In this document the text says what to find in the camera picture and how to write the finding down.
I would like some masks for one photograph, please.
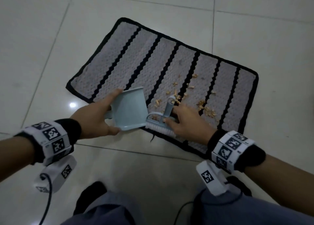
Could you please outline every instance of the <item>brush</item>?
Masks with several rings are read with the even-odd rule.
[[[167,105],[165,108],[164,113],[161,112],[150,112],[148,116],[146,117],[146,126],[145,128],[154,130],[156,132],[162,133],[167,136],[175,137],[175,133],[173,130],[163,122],[165,117],[169,117],[170,119],[175,121],[175,118],[171,117],[171,111],[173,109],[173,106],[175,104],[175,97],[170,96],[167,101]],[[160,119],[159,121],[153,120],[152,117],[155,115],[159,115]]]

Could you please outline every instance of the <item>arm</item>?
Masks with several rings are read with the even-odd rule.
[[[70,118],[81,126],[80,139],[117,135],[120,128],[105,123],[105,113],[112,101],[122,92],[116,89],[103,100],[78,109]],[[25,166],[36,162],[35,147],[30,140],[16,136],[0,141],[0,182]]]
[[[175,134],[208,144],[216,129],[203,120],[195,109],[180,104],[174,107],[173,112],[178,115],[180,123],[169,118],[165,119],[165,123]],[[314,216],[314,175],[270,155],[266,155],[258,166],[245,167],[244,173],[280,205]]]

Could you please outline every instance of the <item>person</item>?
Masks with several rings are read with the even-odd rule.
[[[116,89],[103,100],[79,108],[70,119],[55,122],[67,131],[72,145],[77,139],[117,135],[120,129],[108,126],[103,118],[121,92],[122,89]],[[174,133],[186,140],[208,145],[209,151],[215,147],[209,142],[219,133],[225,133],[213,128],[195,109],[184,104],[174,106],[173,113],[178,116],[179,123],[171,119],[166,119],[165,123]],[[39,148],[33,138],[23,133],[0,141],[0,181],[29,164],[45,162],[45,154]],[[255,151],[256,155],[263,152],[257,146]],[[239,197],[231,191],[215,197],[204,189],[194,200],[191,224],[314,224],[314,175],[264,152],[260,155],[250,162],[241,162],[241,166],[238,164],[238,170],[280,205],[246,195]],[[104,184],[95,182],[82,192],[73,216],[63,224],[141,223],[144,223],[143,216],[135,202],[126,195],[107,191]]]

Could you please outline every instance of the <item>black rug border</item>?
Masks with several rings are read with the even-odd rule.
[[[255,96],[255,93],[256,93],[256,90],[257,90],[257,84],[258,84],[258,80],[259,80],[259,77],[258,77],[258,73],[257,73],[257,72],[255,72],[254,70],[252,70],[252,69],[250,69],[250,68],[247,68],[247,67],[245,67],[245,66],[242,66],[242,65],[240,65],[240,64],[237,64],[237,63],[235,63],[235,62],[232,62],[232,61],[230,61],[230,60],[225,60],[225,59],[223,59],[223,58],[221,58],[221,57],[212,55],[212,54],[210,54],[210,53],[204,52],[204,51],[202,51],[202,50],[199,50],[199,49],[197,49],[197,48],[194,48],[194,47],[192,47],[192,46],[189,46],[189,45],[187,45],[187,44],[184,44],[183,42],[181,42],[181,41],[179,41],[179,40],[176,40],[176,39],[174,39],[174,38],[172,38],[172,37],[170,37],[170,36],[167,36],[167,35],[165,35],[165,34],[163,34],[163,33],[160,33],[160,32],[157,32],[157,31],[155,31],[155,30],[152,30],[152,29],[150,29],[150,28],[147,28],[146,26],[143,26],[143,25],[141,25],[140,23],[138,23],[138,22],[136,22],[136,21],[134,21],[134,20],[131,20],[131,19],[129,19],[129,18],[125,18],[125,17],[122,17],[122,18],[120,18],[120,19],[117,20],[117,22],[116,22],[115,25],[113,26],[112,30],[104,37],[104,39],[102,40],[102,42],[100,43],[100,45],[97,47],[97,49],[96,49],[96,51],[93,53],[93,55],[92,55],[92,56],[88,59],[88,61],[80,68],[80,70],[68,81],[68,83],[67,83],[67,85],[66,85],[66,89],[67,89],[70,93],[72,93],[73,95],[77,96],[78,98],[84,100],[84,101],[87,102],[87,103],[92,103],[92,102],[94,102],[94,101],[92,101],[91,99],[89,99],[89,98],[87,98],[87,97],[81,95],[80,93],[78,93],[78,92],[72,87],[71,82],[72,82],[76,77],[78,77],[78,76],[80,76],[80,75],[82,74],[84,68],[85,68],[85,67],[94,59],[94,57],[101,51],[102,47],[107,43],[107,41],[110,39],[110,37],[112,36],[112,34],[115,32],[115,30],[117,29],[117,27],[118,27],[122,22],[126,22],[126,23],[129,23],[129,24],[136,25],[136,26],[138,26],[138,27],[140,27],[140,28],[142,28],[142,29],[144,29],[144,30],[146,30],[146,31],[149,31],[149,32],[154,33],[154,34],[157,34],[157,35],[159,35],[159,36],[161,36],[161,37],[163,37],[163,38],[166,38],[166,39],[168,39],[168,40],[172,40],[172,41],[176,42],[177,44],[182,45],[182,46],[184,46],[184,47],[186,47],[186,48],[188,48],[188,49],[191,49],[191,50],[194,50],[194,51],[196,51],[196,52],[199,52],[200,54],[213,57],[213,58],[215,58],[215,59],[217,59],[217,60],[221,60],[222,62],[231,64],[231,65],[233,65],[233,66],[235,66],[235,67],[239,67],[239,68],[241,68],[241,69],[244,69],[244,70],[246,70],[246,71],[248,71],[248,72],[254,74],[254,75],[255,75],[255,80],[253,81],[253,87],[252,87],[252,90],[251,90],[251,92],[250,92],[250,94],[249,94],[249,100],[248,100],[248,103],[247,103],[247,105],[246,105],[246,107],[245,107],[245,111],[244,111],[243,117],[242,117],[241,120],[240,120],[240,124],[239,124],[239,128],[238,128],[238,132],[241,133],[241,134],[243,134],[244,128],[245,128],[245,124],[246,124],[246,119],[247,119],[247,116],[248,116],[248,114],[249,114],[249,110],[250,110],[250,108],[251,108],[251,106],[252,106],[252,104],[253,104],[253,99],[254,99],[254,96]],[[196,149],[194,149],[194,148],[192,148],[192,147],[190,147],[190,146],[183,146],[181,142],[179,142],[179,141],[177,141],[177,140],[175,140],[175,139],[173,139],[173,138],[171,138],[171,137],[169,137],[169,136],[163,135],[163,134],[161,134],[161,133],[159,133],[159,132],[152,131],[152,130],[150,130],[150,129],[145,129],[145,128],[141,128],[141,129],[143,129],[143,130],[145,130],[145,131],[147,131],[147,132],[150,132],[150,133],[152,133],[153,135],[156,135],[156,136],[158,136],[158,137],[160,137],[160,138],[163,138],[163,139],[165,139],[165,140],[167,140],[167,141],[169,141],[169,142],[171,142],[171,143],[177,145],[178,147],[180,147],[181,149],[183,149],[183,150],[185,150],[185,151],[192,152],[192,153],[194,153],[194,154],[200,156],[201,158],[204,158],[204,159],[206,158],[206,157],[205,157],[205,154],[201,153],[200,151],[198,151],[198,150],[196,150]]]

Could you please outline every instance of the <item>person's left hand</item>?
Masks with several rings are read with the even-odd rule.
[[[103,100],[81,107],[74,112],[70,118],[78,121],[81,125],[80,139],[117,135],[121,131],[118,127],[108,126],[104,116],[111,109],[110,104],[122,91],[123,89],[117,88]]]

